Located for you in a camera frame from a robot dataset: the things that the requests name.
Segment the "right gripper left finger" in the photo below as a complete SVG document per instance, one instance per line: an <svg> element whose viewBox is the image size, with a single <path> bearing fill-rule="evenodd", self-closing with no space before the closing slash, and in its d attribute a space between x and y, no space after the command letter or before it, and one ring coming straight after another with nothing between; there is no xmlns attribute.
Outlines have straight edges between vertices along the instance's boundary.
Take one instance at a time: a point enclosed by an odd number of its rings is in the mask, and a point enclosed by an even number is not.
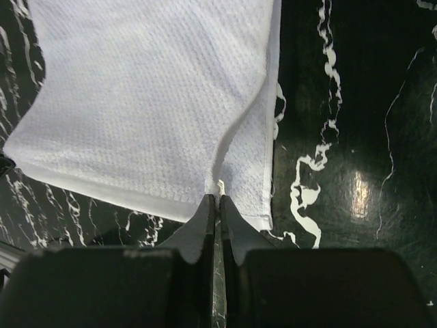
<svg viewBox="0 0 437 328"><path fill-rule="evenodd" d="M159 246L39 249L1 292L2 327L210 327L215 201Z"/></svg>

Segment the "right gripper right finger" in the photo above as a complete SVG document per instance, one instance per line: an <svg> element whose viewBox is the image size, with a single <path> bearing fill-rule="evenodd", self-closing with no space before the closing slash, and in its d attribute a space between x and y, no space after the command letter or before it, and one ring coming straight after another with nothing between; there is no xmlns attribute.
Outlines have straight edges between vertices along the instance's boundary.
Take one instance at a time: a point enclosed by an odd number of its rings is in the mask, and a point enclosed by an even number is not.
<svg viewBox="0 0 437 328"><path fill-rule="evenodd" d="M405 262L384 249L277 248L220 200L228 327L432 327Z"/></svg>

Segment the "light blue white towel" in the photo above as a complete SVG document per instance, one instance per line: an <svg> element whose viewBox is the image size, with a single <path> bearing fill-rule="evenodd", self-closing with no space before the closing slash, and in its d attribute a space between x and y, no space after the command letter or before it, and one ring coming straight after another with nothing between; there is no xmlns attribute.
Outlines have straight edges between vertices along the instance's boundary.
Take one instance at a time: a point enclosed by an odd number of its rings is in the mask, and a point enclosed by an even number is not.
<svg viewBox="0 0 437 328"><path fill-rule="evenodd" d="M219 181L272 226L280 1L30 1L46 77L4 154L34 180L185 222Z"/></svg>

